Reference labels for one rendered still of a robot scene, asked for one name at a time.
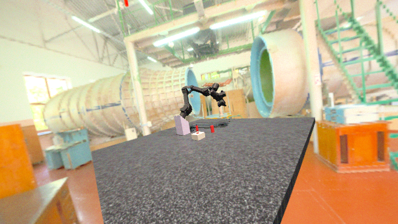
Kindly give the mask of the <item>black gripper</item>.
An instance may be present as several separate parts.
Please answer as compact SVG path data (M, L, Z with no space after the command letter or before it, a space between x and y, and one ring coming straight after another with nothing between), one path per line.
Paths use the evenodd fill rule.
M213 99L215 99L218 102L218 106L226 106L226 102L224 101L223 97L220 99L219 94L217 93L216 96L213 97Z

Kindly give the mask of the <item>cream square block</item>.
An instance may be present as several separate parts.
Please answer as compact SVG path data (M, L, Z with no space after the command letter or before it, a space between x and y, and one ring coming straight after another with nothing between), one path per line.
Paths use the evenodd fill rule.
M198 134L197 133L193 133L191 135L192 135L192 139L193 140L197 140L197 141L205 138L205 132L199 132Z

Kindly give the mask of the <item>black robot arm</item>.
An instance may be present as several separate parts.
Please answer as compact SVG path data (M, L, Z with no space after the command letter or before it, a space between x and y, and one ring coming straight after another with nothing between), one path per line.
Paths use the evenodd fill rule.
M185 103L185 104L184 104L184 106L180 109L181 113L180 113L179 116L181 116L181 117L183 117L183 118L185 119L185 117L188 116L188 115L192 112L192 106L190 105L189 100L188 100L188 94L189 94L189 93L191 93L192 91L196 91L196 92L201 93L201 94L204 95L204 96L209 96L209 95L211 95L212 97L214 97L214 96L216 96L216 94L217 94L216 91L218 90L219 86L220 86L220 85L219 85L218 83L214 83L214 84L212 84L212 87L209 86L209 87L206 87L206 88L199 88L199 87L193 86L193 85L182 87L181 91L182 91L182 93L183 93L184 103ZM188 91L187 88L191 88L191 90ZM208 89L209 89L210 91L209 91ZM221 99L222 97L226 96L226 93L225 93L225 91L223 91L223 90L221 90L221 92L218 93L218 94L219 94L218 96L219 96L220 99Z

